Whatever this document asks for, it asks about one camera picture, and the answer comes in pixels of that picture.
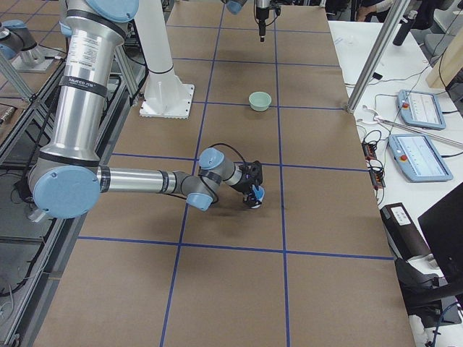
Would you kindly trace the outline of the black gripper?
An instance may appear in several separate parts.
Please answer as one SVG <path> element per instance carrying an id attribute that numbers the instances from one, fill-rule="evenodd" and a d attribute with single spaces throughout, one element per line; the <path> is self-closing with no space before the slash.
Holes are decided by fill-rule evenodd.
<path id="1" fill-rule="evenodd" d="M 238 166 L 241 173 L 239 181 L 231 187 L 243 194 L 243 202 L 251 209 L 259 208 L 261 201 L 252 195 L 254 192 L 263 192 L 263 171 L 262 164 L 256 160 L 251 163 L 244 163 Z"/>
<path id="2" fill-rule="evenodd" d="M 271 0 L 254 0 L 254 18 L 258 24 L 260 42 L 265 41 L 266 37 L 266 20 L 270 17 L 270 12 L 278 17 L 281 14 L 281 6 L 277 1 Z"/>

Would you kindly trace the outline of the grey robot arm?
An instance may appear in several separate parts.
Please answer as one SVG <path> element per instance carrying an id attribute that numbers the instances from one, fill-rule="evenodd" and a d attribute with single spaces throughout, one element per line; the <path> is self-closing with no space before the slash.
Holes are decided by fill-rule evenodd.
<path id="1" fill-rule="evenodd" d="M 70 1 L 66 10 L 71 35 L 54 132 L 28 178 L 37 208 L 55 218 L 76 218 L 104 192 L 152 192 L 180 194 L 204 211 L 218 201 L 221 184 L 240 192 L 246 206 L 259 207 L 265 194 L 261 164 L 237 165 L 213 147 L 200 154 L 197 175 L 101 165 L 95 152 L 98 127 L 112 60 L 130 22 L 148 70 L 141 115 L 185 119 L 195 88 L 175 74 L 161 2 Z"/>
<path id="2" fill-rule="evenodd" d="M 225 0 L 222 1 L 225 7 L 232 14 L 238 14 L 247 3 L 246 0 Z M 254 0 L 253 17 L 258 25 L 258 35 L 260 42 L 263 43 L 266 38 L 266 28 L 273 24 L 281 14 L 281 6 L 277 1 L 271 0 Z"/>

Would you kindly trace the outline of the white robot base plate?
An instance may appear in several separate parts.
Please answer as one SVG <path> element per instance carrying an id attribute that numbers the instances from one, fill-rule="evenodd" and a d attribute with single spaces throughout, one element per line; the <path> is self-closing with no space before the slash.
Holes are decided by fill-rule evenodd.
<path id="1" fill-rule="evenodd" d="M 157 82 L 148 85 L 144 92 L 140 115 L 148 118 L 187 119 L 194 92 L 195 86 L 191 84 L 179 83 L 168 86 Z"/>

